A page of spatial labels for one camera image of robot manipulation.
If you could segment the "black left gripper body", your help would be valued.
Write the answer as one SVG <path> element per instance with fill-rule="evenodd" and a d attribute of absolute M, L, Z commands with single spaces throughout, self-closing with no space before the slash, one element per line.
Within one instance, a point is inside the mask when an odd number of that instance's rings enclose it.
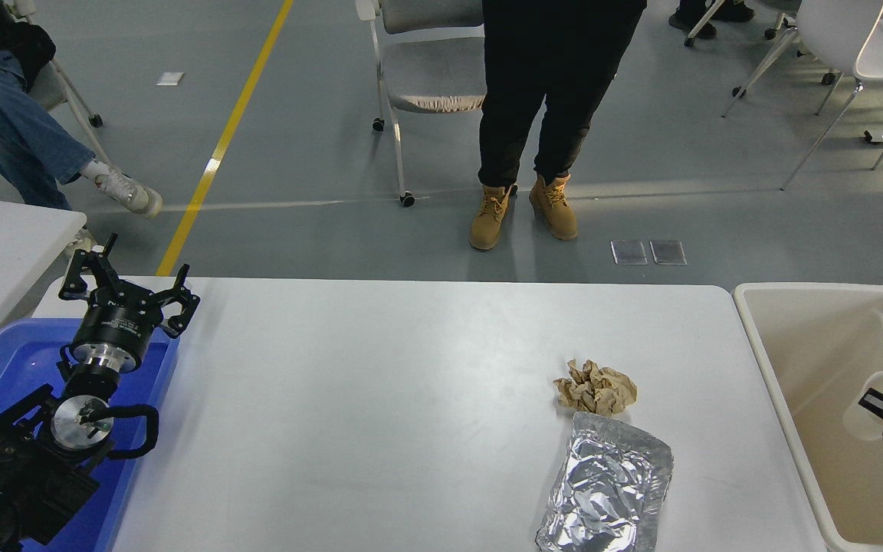
<path fill-rule="evenodd" d="M 71 341 L 74 359 L 85 361 L 107 353 L 118 361 L 143 360 L 160 324 L 160 310 L 150 304 L 126 307 L 90 297 L 85 301 L 87 312 Z"/>

